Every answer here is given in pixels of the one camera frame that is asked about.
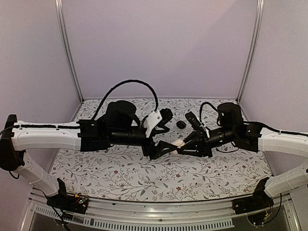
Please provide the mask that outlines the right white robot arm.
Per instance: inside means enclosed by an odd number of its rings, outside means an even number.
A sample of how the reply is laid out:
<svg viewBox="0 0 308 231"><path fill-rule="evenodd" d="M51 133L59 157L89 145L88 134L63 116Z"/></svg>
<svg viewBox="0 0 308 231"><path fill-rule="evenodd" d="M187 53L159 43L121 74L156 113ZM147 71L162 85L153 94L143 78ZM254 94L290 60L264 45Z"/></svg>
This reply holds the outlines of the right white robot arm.
<svg viewBox="0 0 308 231"><path fill-rule="evenodd" d="M219 128L208 130L194 113L185 117L193 128L183 140L176 140L176 152L197 157L211 157L212 149L227 143L251 152L278 152L307 158L308 135L295 131L271 128L261 122L244 121L239 105L222 103L217 107ZM283 192L296 189L308 183L308 163L288 170L278 176L262 179L255 188L255 195L249 198L249 206L259 210Z"/></svg>

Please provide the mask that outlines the black earbud charging case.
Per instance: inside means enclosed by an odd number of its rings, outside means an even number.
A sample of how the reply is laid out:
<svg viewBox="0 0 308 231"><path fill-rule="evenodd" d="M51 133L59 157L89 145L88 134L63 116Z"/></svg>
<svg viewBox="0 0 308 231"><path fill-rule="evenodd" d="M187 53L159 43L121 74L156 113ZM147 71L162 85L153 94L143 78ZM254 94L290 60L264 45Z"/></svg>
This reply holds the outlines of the black earbud charging case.
<svg viewBox="0 0 308 231"><path fill-rule="evenodd" d="M176 122L176 126L179 128L179 129L184 129L186 128L186 123L182 120L179 120Z"/></svg>

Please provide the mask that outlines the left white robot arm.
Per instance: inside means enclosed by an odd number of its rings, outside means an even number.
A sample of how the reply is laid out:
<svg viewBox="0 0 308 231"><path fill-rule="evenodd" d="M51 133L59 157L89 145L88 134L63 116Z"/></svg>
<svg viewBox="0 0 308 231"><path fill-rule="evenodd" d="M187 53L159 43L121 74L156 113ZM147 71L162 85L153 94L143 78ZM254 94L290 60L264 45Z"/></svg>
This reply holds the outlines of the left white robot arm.
<svg viewBox="0 0 308 231"><path fill-rule="evenodd" d="M139 146L144 156L157 159L177 149L173 144L153 140L156 134L168 132L165 124L173 116L170 109L154 110L143 121L136 111L133 103L120 100L109 103L98 119L63 124L27 123L9 115L0 133L0 167L23 176L61 209L67 209L72 202L65 183L43 170L26 151L55 148L94 152L112 145L128 145Z"/></svg>

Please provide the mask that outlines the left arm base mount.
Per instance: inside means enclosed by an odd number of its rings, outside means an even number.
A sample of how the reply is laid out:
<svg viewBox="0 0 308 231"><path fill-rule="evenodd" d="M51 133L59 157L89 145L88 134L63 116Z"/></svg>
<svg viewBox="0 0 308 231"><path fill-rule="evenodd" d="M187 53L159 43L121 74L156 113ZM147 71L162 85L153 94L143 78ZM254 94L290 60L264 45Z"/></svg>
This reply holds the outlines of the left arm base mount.
<svg viewBox="0 0 308 231"><path fill-rule="evenodd" d="M89 197L77 193L70 195L66 191L65 183L61 179L57 179L59 189L54 196L47 197L47 205L50 207L58 208L61 211L69 211L78 214L86 214Z"/></svg>

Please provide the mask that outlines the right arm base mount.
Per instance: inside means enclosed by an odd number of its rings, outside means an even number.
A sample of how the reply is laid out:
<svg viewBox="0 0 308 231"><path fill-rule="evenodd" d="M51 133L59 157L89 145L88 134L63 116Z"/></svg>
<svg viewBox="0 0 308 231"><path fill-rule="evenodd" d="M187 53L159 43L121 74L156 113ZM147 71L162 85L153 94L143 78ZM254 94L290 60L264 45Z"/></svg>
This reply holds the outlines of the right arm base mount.
<svg viewBox="0 0 308 231"><path fill-rule="evenodd" d="M274 205L273 199L265 193L265 184L269 177L262 179L254 189L251 196L232 200L232 208L235 214L265 209Z"/></svg>

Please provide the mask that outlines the white round earbud case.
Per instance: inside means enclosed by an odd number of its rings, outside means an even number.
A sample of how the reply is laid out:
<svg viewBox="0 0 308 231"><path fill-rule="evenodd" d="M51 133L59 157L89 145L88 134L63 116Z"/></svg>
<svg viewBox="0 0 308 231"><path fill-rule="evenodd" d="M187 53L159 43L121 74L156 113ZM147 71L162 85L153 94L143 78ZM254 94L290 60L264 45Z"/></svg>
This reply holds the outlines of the white round earbud case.
<svg viewBox="0 0 308 231"><path fill-rule="evenodd" d="M178 139L178 140L173 141L172 144L174 146L176 146L177 148L180 148L185 144L185 142L182 139ZM176 150L172 151L172 154L179 154L179 153L176 149Z"/></svg>

